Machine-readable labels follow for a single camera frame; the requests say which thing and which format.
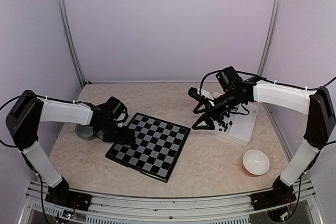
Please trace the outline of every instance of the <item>lavender wall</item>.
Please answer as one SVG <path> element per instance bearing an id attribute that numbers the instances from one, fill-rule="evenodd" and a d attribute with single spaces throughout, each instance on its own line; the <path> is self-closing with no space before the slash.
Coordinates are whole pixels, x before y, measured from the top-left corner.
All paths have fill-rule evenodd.
<path id="1" fill-rule="evenodd" d="M 269 79 L 318 87 L 336 76 L 336 0 L 282 0 L 267 63 Z M 328 86 L 336 106 L 336 83 Z M 270 106 L 294 153 L 302 141 L 307 118 Z M 336 139 L 334 131 L 331 140 Z M 336 145 L 325 148 L 310 172 L 327 223 L 336 219 Z"/>
<path id="2" fill-rule="evenodd" d="M 25 89 L 51 97 L 74 99 L 79 92 L 57 0 L 0 0 L 0 104 Z M 0 138 L 11 141 L 0 115 Z M 39 139 L 47 152 L 60 124 L 44 123 Z M 13 224 L 33 178 L 17 150 L 0 145 L 0 220 Z"/>
<path id="3" fill-rule="evenodd" d="M 85 79 L 198 81 L 256 72 L 273 0 L 66 0 Z"/>

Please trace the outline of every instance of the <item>wire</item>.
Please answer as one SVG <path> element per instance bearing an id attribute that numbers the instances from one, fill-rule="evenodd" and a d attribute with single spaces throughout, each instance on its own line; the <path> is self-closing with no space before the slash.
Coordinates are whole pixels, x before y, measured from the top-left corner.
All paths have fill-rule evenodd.
<path id="1" fill-rule="evenodd" d="M 241 104 L 241 107 L 247 112 L 246 114 L 243 114 L 241 112 L 232 112 L 232 111 L 230 111 L 229 113 L 234 114 L 234 115 L 249 115 L 250 114 L 250 111 L 243 104 Z"/>
<path id="2" fill-rule="evenodd" d="M 44 203 L 43 203 L 43 181 L 42 181 L 42 177 L 39 174 L 37 174 L 37 176 L 39 177 L 40 182 L 41 182 L 41 205 L 42 205 L 42 212 L 43 212 L 44 218 L 46 219 L 47 224 L 50 224 L 50 222 L 47 219 L 46 211 L 44 209 Z"/>
<path id="3" fill-rule="evenodd" d="M 221 72 L 222 71 L 222 69 L 220 69 L 220 70 L 216 70 L 216 71 L 213 71 L 213 72 L 210 72 L 210 73 L 207 73 L 204 77 L 203 77 L 203 79 L 201 80 L 201 84 L 199 85 L 199 94 L 202 96 L 202 97 L 204 97 L 204 98 L 206 98 L 207 100 L 210 100 L 210 101 L 213 101 L 213 99 L 210 99 L 210 98 L 208 98 L 208 97 L 205 97 L 204 95 L 202 95 L 202 87 L 203 87 L 203 83 L 204 83 L 204 81 L 205 81 L 205 79 L 208 77 L 208 76 L 210 76 L 210 75 L 212 75 L 212 74 L 214 74 L 214 73 L 218 73 L 218 72 Z"/>
<path id="4" fill-rule="evenodd" d="M 289 220 L 289 219 L 294 215 L 296 209 L 298 208 L 299 201 L 300 201 L 300 194 L 301 194 L 302 176 L 303 176 L 303 174 L 301 174 L 301 176 L 300 176 L 300 182 L 299 182 L 299 194 L 298 194 L 297 202 L 296 202 L 296 204 L 295 204 L 295 208 L 294 208 L 293 212 L 290 214 L 290 216 L 288 216 L 288 218 L 285 219 L 286 221 Z"/>
<path id="5" fill-rule="evenodd" d="M 113 120 L 115 123 L 124 123 L 126 122 L 126 120 L 128 119 L 128 109 L 125 106 L 125 117 L 122 120 Z"/>
<path id="6" fill-rule="evenodd" d="M 95 135 L 96 138 L 103 140 L 101 137 L 99 137 L 97 134 Z"/>
<path id="7" fill-rule="evenodd" d="M 331 142 L 327 143 L 327 144 L 325 145 L 325 147 L 326 147 L 327 145 L 330 145 L 330 144 L 336 144 L 336 141 L 331 141 Z"/>
<path id="8" fill-rule="evenodd" d="M 49 98 L 49 97 L 44 97 L 42 95 L 38 95 L 38 94 L 21 94 L 21 95 L 18 95 L 16 97 L 13 97 L 11 98 L 10 100 L 8 100 L 7 102 L 5 102 L 1 107 L 0 107 L 0 111 L 6 107 L 8 104 L 10 104 L 11 102 L 19 99 L 19 98 L 22 98 L 22 97 L 38 97 L 38 98 L 43 98 L 43 99 L 47 99 L 47 100 L 52 100 L 52 101 L 57 101 L 57 102 L 64 102 L 64 103 L 71 103 L 71 104 L 77 104 L 77 103 L 82 103 L 82 101 L 77 101 L 77 102 L 72 102 L 72 101 L 66 101 L 66 100 L 61 100 L 61 99 L 56 99 L 56 98 Z M 3 142 L 1 139 L 0 139 L 0 143 L 8 148 L 17 148 L 16 145 L 9 145 L 9 144 L 6 144 L 5 142 Z"/>
<path id="9" fill-rule="evenodd" d="M 269 83 L 273 83 L 274 81 L 270 81 L 265 77 L 259 76 L 255 73 L 249 73 L 249 72 L 243 72 L 243 71 L 237 71 L 237 73 L 242 73 L 242 74 L 246 74 L 248 76 L 254 76 L 254 77 L 259 77 L 261 80 L 269 82 Z M 326 86 L 328 86 L 329 84 L 331 84 L 332 82 L 334 82 L 336 80 L 336 76 L 334 78 L 332 78 L 330 81 L 328 81 L 325 85 L 319 86 L 318 88 L 310 88 L 307 89 L 308 91 L 316 91 L 322 88 L 325 88 Z M 281 85 L 281 86 L 286 86 L 286 87 L 290 87 L 290 88 L 295 88 L 295 89 L 301 89 L 301 90 L 306 90 L 306 88 L 303 87 L 299 87 L 299 86 L 295 86 L 295 85 L 291 85 L 291 84 L 286 84 L 286 83 L 281 83 L 281 82 L 276 82 L 277 85 Z"/>

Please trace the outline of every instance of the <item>chessboard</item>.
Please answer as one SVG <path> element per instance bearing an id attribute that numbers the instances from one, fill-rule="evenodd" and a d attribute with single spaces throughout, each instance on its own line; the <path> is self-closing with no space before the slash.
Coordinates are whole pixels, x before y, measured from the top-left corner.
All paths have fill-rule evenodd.
<path id="1" fill-rule="evenodd" d="M 106 158 L 167 183 L 190 128 L 141 113 L 128 128 L 135 130 L 135 144 L 114 143 Z"/>

